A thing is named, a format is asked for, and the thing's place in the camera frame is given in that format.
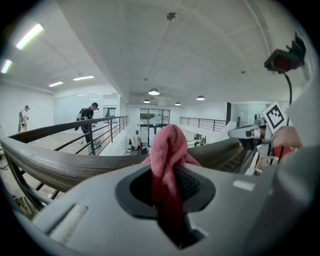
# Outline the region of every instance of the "backpack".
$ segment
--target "backpack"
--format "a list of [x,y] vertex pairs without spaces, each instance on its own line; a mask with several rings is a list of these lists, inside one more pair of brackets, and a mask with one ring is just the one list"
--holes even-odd
[[76,116],[75,121],[81,121],[84,119],[84,117],[82,117],[83,112],[85,111],[85,109],[89,109],[89,107],[85,107],[85,108],[81,108],[79,114]]
[[19,123],[22,123],[24,118],[22,117],[22,111],[19,112]]

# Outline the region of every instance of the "human hand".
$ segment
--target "human hand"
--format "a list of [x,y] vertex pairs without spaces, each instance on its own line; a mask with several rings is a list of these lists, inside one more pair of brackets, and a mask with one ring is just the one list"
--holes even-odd
[[277,147],[301,148],[302,147],[297,131],[292,126],[285,126],[277,130],[273,136],[271,145],[273,148],[277,148]]

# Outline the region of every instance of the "ceiling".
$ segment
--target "ceiling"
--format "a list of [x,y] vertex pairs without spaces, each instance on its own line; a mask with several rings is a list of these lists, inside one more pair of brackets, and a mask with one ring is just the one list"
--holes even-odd
[[[37,23],[40,23],[44,30],[22,50],[16,48],[14,45]],[[8,49],[3,58],[12,60],[12,66],[8,73],[1,73],[2,81],[53,93],[97,84],[108,86],[105,92],[113,89],[69,26],[55,1],[41,3],[21,20],[9,39]],[[94,78],[73,81],[73,78],[79,76]],[[49,87],[60,81],[63,82],[62,85]]]
[[[167,14],[177,13],[175,22]],[[283,21],[276,26],[273,21]],[[34,10],[11,38],[40,22],[44,31],[11,49],[7,78],[42,89],[111,83],[130,104],[286,100],[283,76],[264,68],[295,26],[283,8],[261,0],[58,0]],[[72,78],[93,75],[92,80]],[[289,72],[293,89],[304,82]],[[63,81],[64,84],[48,87]],[[160,97],[148,91],[157,88]]]

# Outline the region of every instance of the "window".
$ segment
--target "window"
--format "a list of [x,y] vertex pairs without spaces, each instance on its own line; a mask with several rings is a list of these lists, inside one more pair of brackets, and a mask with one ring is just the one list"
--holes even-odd
[[170,122],[170,110],[140,108],[140,138],[142,147],[152,145],[155,134]]
[[[103,107],[103,117],[104,118],[108,118],[108,117],[115,117],[116,116],[116,108],[115,107],[107,107],[107,106],[104,106]],[[106,120],[106,121],[103,121],[104,124],[109,124],[110,123],[110,120]]]

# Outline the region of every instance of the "pink towel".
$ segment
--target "pink towel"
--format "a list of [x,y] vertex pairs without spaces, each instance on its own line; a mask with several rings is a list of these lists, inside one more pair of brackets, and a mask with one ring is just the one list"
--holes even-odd
[[151,198],[158,211],[158,223],[177,246],[182,240],[184,215],[173,166],[183,163],[200,166],[187,149],[183,132],[169,124],[155,135],[151,154],[142,162],[151,163]]

